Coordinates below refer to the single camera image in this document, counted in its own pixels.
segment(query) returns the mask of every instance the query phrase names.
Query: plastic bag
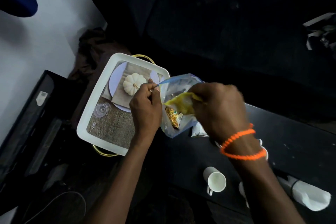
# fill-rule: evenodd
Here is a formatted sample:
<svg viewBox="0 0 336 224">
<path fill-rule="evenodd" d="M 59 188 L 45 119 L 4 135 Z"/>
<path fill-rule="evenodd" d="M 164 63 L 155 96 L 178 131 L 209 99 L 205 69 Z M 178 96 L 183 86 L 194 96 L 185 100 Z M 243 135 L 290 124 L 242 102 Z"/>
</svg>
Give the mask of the plastic bag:
<svg viewBox="0 0 336 224">
<path fill-rule="evenodd" d="M 169 107 L 171 107 L 172 109 L 175 108 L 174 110 L 176 112 L 176 115 L 179 117 L 178 128 L 174 128 L 167 114 L 170 112 L 169 111 L 166 112 L 167 106 L 165 105 L 165 103 L 167 103 L 174 97 L 177 97 L 181 93 L 187 92 L 191 88 L 191 86 L 199 82 L 203 81 L 197 76 L 193 74 L 183 74 L 171 77 L 159 83 L 160 96 L 163 108 L 161 129 L 168 137 L 173 138 L 178 134 L 182 133 L 183 131 L 187 130 L 188 128 L 191 128 L 197 123 L 197 120 L 193 114 L 188 114 L 189 113 L 188 111 L 187 115 L 180 115 L 177 113 L 177 110 L 175 110 L 177 109 L 177 106 L 169 105 Z"/>
</svg>

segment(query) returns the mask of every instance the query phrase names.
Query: mug handle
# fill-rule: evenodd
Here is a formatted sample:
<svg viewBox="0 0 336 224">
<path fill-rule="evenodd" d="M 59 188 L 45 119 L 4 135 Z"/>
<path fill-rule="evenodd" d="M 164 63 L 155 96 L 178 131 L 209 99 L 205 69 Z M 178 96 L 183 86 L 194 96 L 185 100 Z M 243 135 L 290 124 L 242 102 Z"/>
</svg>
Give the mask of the mug handle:
<svg viewBox="0 0 336 224">
<path fill-rule="evenodd" d="M 210 189 L 209 186 L 207 187 L 207 193 L 208 193 L 209 196 L 212 196 L 212 189 Z"/>
</svg>

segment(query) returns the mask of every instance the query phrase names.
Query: white pumpkin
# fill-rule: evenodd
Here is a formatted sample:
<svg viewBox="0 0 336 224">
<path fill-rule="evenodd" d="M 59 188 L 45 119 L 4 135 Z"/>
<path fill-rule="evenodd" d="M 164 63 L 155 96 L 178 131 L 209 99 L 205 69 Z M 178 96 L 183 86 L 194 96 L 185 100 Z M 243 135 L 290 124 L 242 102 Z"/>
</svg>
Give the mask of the white pumpkin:
<svg viewBox="0 0 336 224">
<path fill-rule="evenodd" d="M 123 83 L 124 90 L 130 96 L 134 96 L 134 94 L 140 88 L 141 84 L 144 84 L 146 82 L 147 81 L 143 75 L 137 74 L 137 73 L 130 74 L 124 80 L 124 83 Z"/>
</svg>

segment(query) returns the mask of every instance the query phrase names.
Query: hand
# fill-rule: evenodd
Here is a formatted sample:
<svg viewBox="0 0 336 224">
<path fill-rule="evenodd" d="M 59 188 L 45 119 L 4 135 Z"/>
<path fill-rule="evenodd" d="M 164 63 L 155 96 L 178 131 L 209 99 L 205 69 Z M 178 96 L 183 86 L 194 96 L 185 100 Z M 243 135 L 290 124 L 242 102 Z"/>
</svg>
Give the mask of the hand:
<svg viewBox="0 0 336 224">
<path fill-rule="evenodd" d="M 129 103 L 135 127 L 134 139 L 140 140 L 135 143 L 144 143 L 148 147 L 162 120 L 162 103 L 156 86 L 155 83 L 142 84 Z"/>
<path fill-rule="evenodd" d="M 246 108 L 242 94 L 233 85 L 221 83 L 198 83 L 189 89 L 200 96 L 204 103 L 193 100 L 193 108 L 197 120 L 202 124 L 207 134 L 223 143 L 226 139 L 239 131 L 249 129 Z M 227 152 L 239 154 L 242 151 L 257 152 L 260 148 L 257 140 L 251 140 L 253 136 L 245 136 L 229 145 Z"/>
</svg>

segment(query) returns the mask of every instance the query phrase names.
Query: black sofa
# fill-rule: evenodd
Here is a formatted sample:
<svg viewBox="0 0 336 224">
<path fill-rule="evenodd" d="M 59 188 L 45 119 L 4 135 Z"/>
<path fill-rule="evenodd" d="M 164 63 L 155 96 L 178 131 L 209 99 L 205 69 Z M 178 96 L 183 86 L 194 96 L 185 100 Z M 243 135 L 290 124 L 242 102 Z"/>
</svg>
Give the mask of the black sofa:
<svg viewBox="0 0 336 224">
<path fill-rule="evenodd" d="M 235 84 L 249 104 L 301 121 L 336 118 L 336 66 L 302 23 L 336 0 L 93 0 L 113 39 L 171 75 Z"/>
</svg>

